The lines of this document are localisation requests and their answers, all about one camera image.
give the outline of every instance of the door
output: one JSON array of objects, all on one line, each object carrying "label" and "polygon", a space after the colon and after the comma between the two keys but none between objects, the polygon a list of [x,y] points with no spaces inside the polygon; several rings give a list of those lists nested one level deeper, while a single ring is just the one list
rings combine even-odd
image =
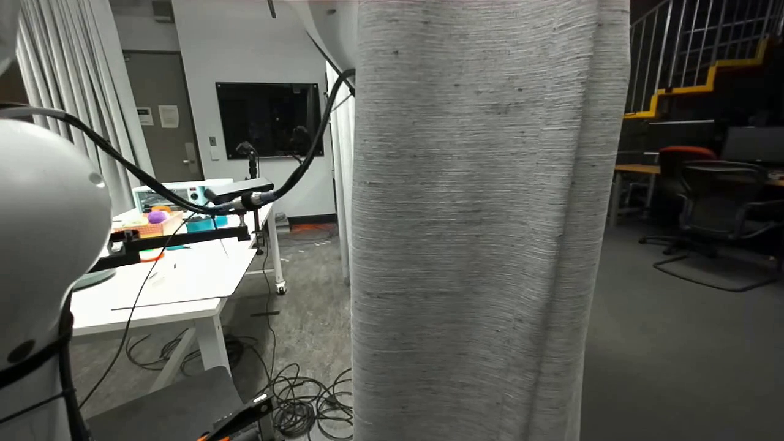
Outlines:
[{"label": "door", "polygon": [[159,181],[202,181],[202,159],[182,55],[177,50],[126,50],[151,159]]}]

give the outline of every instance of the white robot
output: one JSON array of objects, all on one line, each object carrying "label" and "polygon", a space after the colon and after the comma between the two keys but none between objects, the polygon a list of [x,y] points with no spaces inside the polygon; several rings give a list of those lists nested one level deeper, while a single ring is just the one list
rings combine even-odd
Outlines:
[{"label": "white robot", "polygon": [[[354,65],[356,0],[290,0],[332,63]],[[16,55],[17,4],[0,0],[0,72]],[[0,439],[86,439],[68,384],[68,287],[110,230],[110,199],[65,136],[0,116]]]}]

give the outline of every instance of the table leg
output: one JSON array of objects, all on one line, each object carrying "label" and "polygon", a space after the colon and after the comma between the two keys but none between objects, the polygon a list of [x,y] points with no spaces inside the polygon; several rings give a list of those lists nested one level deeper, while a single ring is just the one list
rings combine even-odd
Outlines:
[{"label": "table leg", "polygon": [[648,178],[648,192],[645,192],[642,218],[652,218],[654,190],[658,190],[658,173],[652,173],[652,175]]},{"label": "table leg", "polygon": [[196,330],[190,328],[182,338],[179,338],[179,346],[174,348],[174,353],[170,355],[165,369],[155,377],[151,391],[158,391],[158,390],[165,390],[166,384],[174,381],[182,361],[186,360],[186,355],[191,353],[196,343]]},{"label": "table leg", "polygon": [[283,268],[283,262],[279,262],[279,240],[277,240],[274,211],[269,211],[269,216],[267,216],[267,232],[269,232],[269,254],[272,254],[272,267],[274,267],[274,288],[277,288],[277,293],[287,293],[285,268]]},{"label": "table leg", "polygon": [[196,338],[202,350],[203,369],[223,364],[231,371],[222,316],[211,316],[196,322]]},{"label": "table leg", "polygon": [[615,222],[618,222],[620,190],[623,190],[623,173],[615,170],[614,192],[611,192],[611,212],[609,212],[611,226],[609,228],[615,228]]}]

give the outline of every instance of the black cable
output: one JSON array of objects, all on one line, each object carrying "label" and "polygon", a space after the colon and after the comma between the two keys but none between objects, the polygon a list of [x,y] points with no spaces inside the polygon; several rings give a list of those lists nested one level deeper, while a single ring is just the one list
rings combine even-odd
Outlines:
[{"label": "black cable", "polygon": [[[186,218],[177,226],[177,230],[170,235],[170,240],[191,221],[191,216],[186,216]],[[158,263],[162,262],[165,252],[166,252],[166,244],[162,248],[159,257],[151,263],[151,268],[148,268],[148,273],[146,273],[146,279],[143,279],[143,287],[138,288],[138,295],[136,295],[132,303],[131,303],[128,319],[126,319],[126,328],[122,328],[122,338],[121,338],[121,343],[119,343],[119,350],[116,350],[113,360],[106,364],[104,375],[97,380],[97,384],[92,386],[92,391],[78,402],[78,409],[83,409],[83,406],[92,402],[92,396],[98,391],[98,386],[106,381],[106,377],[108,377],[108,375],[113,371],[113,366],[119,364],[119,360],[121,360],[121,355],[122,355],[122,348],[126,348],[126,343],[128,343],[132,312],[138,311],[138,303],[141,303],[141,299],[143,299],[143,293],[146,293],[146,287],[148,287],[148,282],[153,279],[153,271],[155,271]]]},{"label": "black cable", "polygon": [[128,357],[131,364],[136,364],[136,366],[141,366],[141,369],[155,369],[155,371],[159,371],[159,369],[165,369],[165,364],[170,361],[174,348],[179,346],[179,341],[182,341],[182,335],[184,335],[186,330],[190,330],[190,328],[182,328],[171,341],[166,341],[166,343],[159,348],[158,360],[141,360],[141,357],[136,355],[136,350],[138,350],[146,341],[151,341],[153,333],[148,333],[148,335],[138,338],[136,343],[131,343],[131,346],[126,348],[126,357]]},{"label": "black cable", "polygon": [[339,112],[339,107],[343,107],[354,96],[345,96],[342,102],[336,102],[333,112]]},{"label": "black cable", "polygon": [[272,18],[277,18],[274,0],[267,0]]},{"label": "black cable", "polygon": [[[59,319],[61,335],[66,335],[66,333],[75,335],[72,300],[75,300],[75,292],[66,293],[66,300],[61,306],[61,319]],[[76,396],[75,366],[72,366],[72,346],[61,348],[56,364],[59,364],[59,381],[65,386],[72,441],[86,441],[86,439],[92,439],[92,430],[78,410],[78,396]]]},{"label": "black cable", "polygon": [[342,402],[351,391],[339,391],[351,381],[343,369],[332,384],[302,375],[296,361],[285,364],[272,381],[262,390],[274,402],[272,423],[285,439],[302,439],[320,429],[332,441],[351,441],[354,435],[333,434],[326,423],[354,426],[354,409]]},{"label": "black cable", "polygon": [[61,396],[66,396],[66,391],[56,391],[56,395],[51,395],[51,396],[46,396],[46,398],[43,398],[43,402],[35,402],[35,403],[30,403],[30,406],[24,406],[24,409],[17,409],[17,410],[4,417],[4,419],[0,419],[0,426],[8,423],[8,420],[13,420],[13,419],[19,419],[23,413],[30,413],[30,410],[35,410],[35,409],[40,409],[40,406],[46,406],[50,402],[61,398]]},{"label": "black cable", "polygon": [[324,107],[321,124],[320,124],[315,140],[311,140],[310,154],[305,157],[305,161],[293,170],[293,175],[290,175],[279,189],[274,189],[272,192],[262,192],[262,196],[258,199],[261,206],[267,206],[267,203],[283,199],[285,192],[290,192],[290,190],[300,183],[300,178],[310,170],[315,157],[317,157],[317,152],[320,152],[320,142],[321,142],[321,136],[324,136],[324,132],[326,132],[326,124],[328,124],[328,119],[332,119],[332,115],[333,115],[332,110],[333,110],[333,104],[336,104],[339,90],[342,90],[342,85],[343,85],[348,77],[354,77],[354,72],[356,72],[354,67],[345,67],[345,71],[336,77],[336,83],[333,83],[333,87],[332,87],[332,93],[328,93],[326,107]]},{"label": "black cable", "polygon": [[158,181],[155,175],[151,175],[146,169],[141,169],[138,164],[128,161],[106,136],[100,136],[97,129],[92,129],[86,121],[81,121],[76,115],[68,115],[65,110],[55,110],[55,107],[28,107],[28,104],[13,104],[6,107],[8,102],[0,102],[0,116],[28,116],[28,115],[46,115],[55,119],[61,119],[72,126],[78,126],[83,135],[92,136],[92,142],[106,152],[108,157],[113,157],[116,161],[121,161],[132,175],[138,175],[146,185],[151,185],[155,192],[170,199],[174,206],[184,208],[184,211],[193,211],[193,212],[244,212],[238,206],[234,203],[222,203],[222,206],[198,206],[191,203],[186,199],[182,199],[179,192],[170,190],[162,181]]}]

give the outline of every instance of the stair railing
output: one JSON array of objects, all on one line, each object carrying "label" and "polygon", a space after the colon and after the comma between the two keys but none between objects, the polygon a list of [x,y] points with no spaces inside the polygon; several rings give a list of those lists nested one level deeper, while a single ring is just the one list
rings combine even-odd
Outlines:
[{"label": "stair railing", "polygon": [[661,0],[632,21],[628,112],[659,87],[707,83],[719,58],[754,58],[779,21],[779,0]]}]

